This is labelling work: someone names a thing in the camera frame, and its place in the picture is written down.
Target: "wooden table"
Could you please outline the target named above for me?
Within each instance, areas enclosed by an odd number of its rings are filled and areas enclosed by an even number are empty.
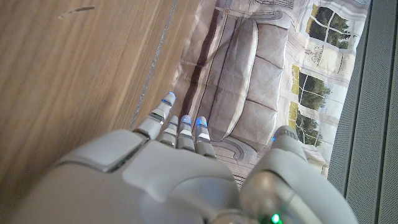
[[[142,121],[170,90],[198,2],[0,0],[0,220],[65,153],[129,128],[177,3]]]

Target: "window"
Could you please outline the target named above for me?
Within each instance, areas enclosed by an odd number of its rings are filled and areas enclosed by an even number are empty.
[[[289,126],[293,129],[296,129],[296,120],[298,112],[299,112],[299,104],[291,101],[289,106]]]
[[[348,49],[351,26],[351,21],[341,18],[331,9],[313,4],[305,31],[312,38],[325,41],[340,49]]]
[[[319,133],[319,122],[301,115],[300,111],[297,111],[295,129],[298,140],[300,140],[302,143],[315,147],[322,143],[319,141],[323,138],[323,136]]]
[[[293,85],[292,85],[292,93],[298,95],[299,94],[299,77],[300,77],[300,67],[297,65],[292,65],[292,79],[293,79]]]
[[[301,72],[299,79],[298,102],[316,111],[323,108],[325,100],[330,94],[330,89],[325,85],[325,82]]]

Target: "robotic finger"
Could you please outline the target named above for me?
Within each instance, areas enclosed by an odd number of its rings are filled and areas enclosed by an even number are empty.
[[[175,144],[177,142],[177,126],[178,118],[176,116],[173,116],[170,119],[167,128],[160,135],[159,141],[170,147],[175,147]]]
[[[207,130],[206,118],[201,116],[196,122],[197,130],[195,136],[195,149],[198,154],[211,159],[216,159],[213,146],[210,144],[209,131]]]
[[[195,152],[191,123],[191,117],[189,117],[189,115],[182,116],[180,129],[178,132],[177,149],[185,149],[191,152]]]
[[[175,99],[174,93],[168,93],[156,109],[154,109],[133,132],[141,133],[148,139],[156,139],[173,107]]]

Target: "scratch mark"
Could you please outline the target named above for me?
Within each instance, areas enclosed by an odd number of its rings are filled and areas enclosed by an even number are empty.
[[[66,15],[69,15],[69,14],[73,14],[73,13],[81,12],[81,11],[92,10],[92,9],[95,9],[95,6],[78,7],[76,9],[72,9],[72,10],[67,11],[66,13],[62,14],[61,16],[58,16],[58,19],[63,19]]]

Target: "tree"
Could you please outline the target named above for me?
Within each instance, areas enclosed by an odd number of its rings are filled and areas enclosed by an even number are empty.
[[[319,7],[316,12],[315,19],[321,24],[327,26],[330,20],[333,11],[326,7]],[[347,20],[341,18],[338,14],[335,13],[333,18],[330,21],[330,27],[341,32],[348,34],[349,25],[347,24]],[[322,27],[316,22],[311,22],[310,31],[308,32],[310,37],[316,38],[318,40],[325,40],[326,36],[326,27]],[[326,42],[331,45],[334,45],[341,49],[348,48],[349,35],[340,34],[334,30],[329,30],[328,38]]]
[[[325,83],[320,79],[311,77],[301,72],[299,79],[300,87],[306,90],[302,91],[300,89],[298,94],[298,100],[300,104],[313,110],[318,110],[319,108],[324,107],[325,98],[330,94],[330,89],[325,86]]]
[[[297,120],[296,120],[296,133],[298,139],[304,143],[304,144],[309,144],[313,146],[320,146],[322,143],[321,141],[317,141],[317,136],[318,140],[323,139],[323,136],[316,131],[318,128],[318,123],[306,116],[301,115],[300,111],[297,110]]]

